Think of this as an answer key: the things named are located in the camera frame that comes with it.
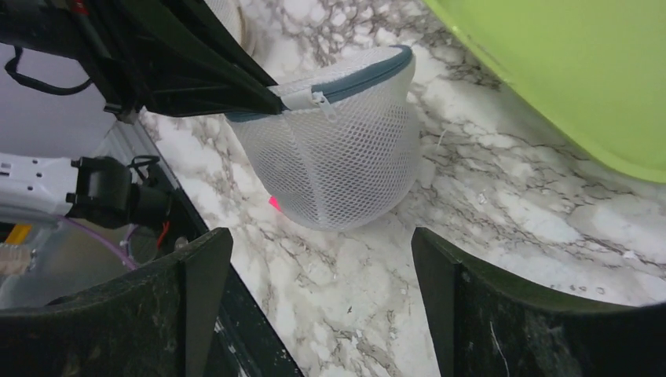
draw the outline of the marble countertop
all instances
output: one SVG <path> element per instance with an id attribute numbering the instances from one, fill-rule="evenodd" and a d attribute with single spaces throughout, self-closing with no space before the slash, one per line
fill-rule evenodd
<path id="1" fill-rule="evenodd" d="M 590 161 L 421 2 L 243 7 L 273 77 L 377 45 L 417 57 L 418 181 L 394 211 L 350 232 L 304 229 L 273 209 L 222 115 L 142 116 L 208 225 L 232 230 L 233 265 L 306 375 L 438 375 L 409 246 L 416 226 L 560 291 L 666 300 L 666 188 Z"/>

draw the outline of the green plastic container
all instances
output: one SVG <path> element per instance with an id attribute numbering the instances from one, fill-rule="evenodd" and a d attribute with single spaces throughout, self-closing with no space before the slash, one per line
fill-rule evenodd
<path id="1" fill-rule="evenodd" d="M 666 0 L 425 3 L 593 158 L 666 183 Z"/>

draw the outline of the black cable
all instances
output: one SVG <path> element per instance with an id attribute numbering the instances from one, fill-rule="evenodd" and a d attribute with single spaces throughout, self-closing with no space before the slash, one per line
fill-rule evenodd
<path id="1" fill-rule="evenodd" d="M 139 168 L 155 165 L 158 162 L 159 162 L 159 156 L 140 155 L 140 156 L 135 156 L 132 159 L 132 162 L 130 162 L 130 164 L 127 165 L 127 167 L 129 167 L 130 169 L 134 169 L 134 171 L 137 172 L 141 180 L 146 181 L 147 177 L 145 176 L 145 174 L 143 174 L 143 172 Z"/>
<path id="2" fill-rule="evenodd" d="M 47 84 L 46 82 L 33 79 L 26 75 L 22 75 L 16 71 L 19 66 L 19 61 L 23 55 L 23 47 L 14 46 L 14 58 L 5 64 L 5 71 L 11 76 L 14 81 L 18 82 L 22 86 L 38 90 L 43 93 L 52 94 L 54 96 L 71 96 L 72 94 L 77 94 L 88 88 L 90 84 L 93 83 L 91 79 L 87 79 L 83 84 L 74 86 L 72 88 L 60 88 L 58 86 L 53 86 Z"/>

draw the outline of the mesh laundry bag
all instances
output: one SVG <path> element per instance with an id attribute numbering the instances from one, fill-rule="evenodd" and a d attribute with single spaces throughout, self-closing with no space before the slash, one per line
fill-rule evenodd
<path id="1" fill-rule="evenodd" d="M 414 183 L 419 127 L 406 97 L 407 46 L 369 49 L 270 89 L 280 115 L 228 114 L 255 173 L 292 221 L 319 230 L 364 225 Z"/>
<path id="2" fill-rule="evenodd" d="M 239 0 L 205 0 L 205 2 L 222 26 L 251 55 L 254 51 L 254 39 L 248 30 Z"/>

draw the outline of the zipper pull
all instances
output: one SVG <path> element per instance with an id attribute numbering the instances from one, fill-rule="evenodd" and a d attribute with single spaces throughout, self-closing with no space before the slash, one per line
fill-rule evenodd
<path id="1" fill-rule="evenodd" d="M 331 102 L 328 102 L 328 99 L 321 92 L 313 93 L 313 103 L 321 108 L 321 111 L 324 112 L 326 120 L 331 123 L 338 122 L 338 114 L 335 112 Z"/>

